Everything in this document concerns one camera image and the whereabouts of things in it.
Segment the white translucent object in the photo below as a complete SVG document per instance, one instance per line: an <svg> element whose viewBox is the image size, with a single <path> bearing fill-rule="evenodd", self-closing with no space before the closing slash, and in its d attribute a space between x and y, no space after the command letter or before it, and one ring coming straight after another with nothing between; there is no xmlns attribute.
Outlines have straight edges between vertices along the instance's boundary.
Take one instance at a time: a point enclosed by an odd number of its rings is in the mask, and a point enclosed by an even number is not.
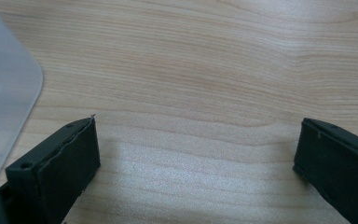
<svg viewBox="0 0 358 224"><path fill-rule="evenodd" d="M0 169L42 88L39 65L0 20Z"/></svg>

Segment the wooden table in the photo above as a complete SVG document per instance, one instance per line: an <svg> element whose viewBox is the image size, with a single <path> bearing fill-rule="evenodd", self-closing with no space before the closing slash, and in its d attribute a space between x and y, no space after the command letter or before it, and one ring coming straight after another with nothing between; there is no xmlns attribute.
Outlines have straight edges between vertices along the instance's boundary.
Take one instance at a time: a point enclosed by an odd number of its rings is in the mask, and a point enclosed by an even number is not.
<svg viewBox="0 0 358 224"><path fill-rule="evenodd" d="M0 0L0 16L45 79L6 166L96 114L102 167L66 223L346 222L292 166L304 117L358 134L358 1Z"/></svg>

